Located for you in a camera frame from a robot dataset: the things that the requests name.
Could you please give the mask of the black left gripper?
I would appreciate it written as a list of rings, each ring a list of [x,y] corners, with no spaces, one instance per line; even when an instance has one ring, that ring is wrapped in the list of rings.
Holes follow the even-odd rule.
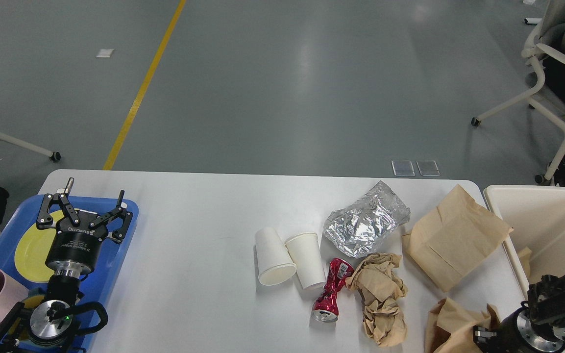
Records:
[[[69,178],[63,192],[44,194],[36,219],[36,228],[39,230],[68,230],[56,234],[45,259],[45,265],[53,270],[55,275],[87,275],[94,272],[103,240],[108,238],[116,244],[123,243],[134,218],[134,213],[130,212],[127,206],[123,206],[125,191],[120,190],[116,206],[88,223],[92,235],[69,230],[70,227],[81,225],[80,216],[69,201],[73,184],[74,178]],[[49,210],[54,205],[58,206],[63,214],[59,221],[50,215]],[[108,224],[115,219],[121,219],[121,227],[108,231]]]

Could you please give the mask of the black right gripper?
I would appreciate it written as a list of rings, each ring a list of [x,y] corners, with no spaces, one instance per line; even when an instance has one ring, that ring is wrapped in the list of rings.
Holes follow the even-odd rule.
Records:
[[[499,328],[473,328],[473,342],[482,353],[561,353],[565,342],[558,339],[551,326],[531,322],[529,310],[519,308],[504,319]]]

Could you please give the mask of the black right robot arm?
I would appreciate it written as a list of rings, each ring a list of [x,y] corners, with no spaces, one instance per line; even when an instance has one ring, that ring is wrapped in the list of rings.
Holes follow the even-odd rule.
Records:
[[[472,340],[484,353],[564,353],[565,275],[529,285],[520,308],[496,329],[474,326]]]

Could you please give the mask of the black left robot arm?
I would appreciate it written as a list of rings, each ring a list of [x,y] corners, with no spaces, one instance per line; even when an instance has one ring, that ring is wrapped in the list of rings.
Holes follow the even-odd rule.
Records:
[[[0,353],[84,352],[108,323],[138,207],[71,197],[73,182],[24,201],[0,236]]]

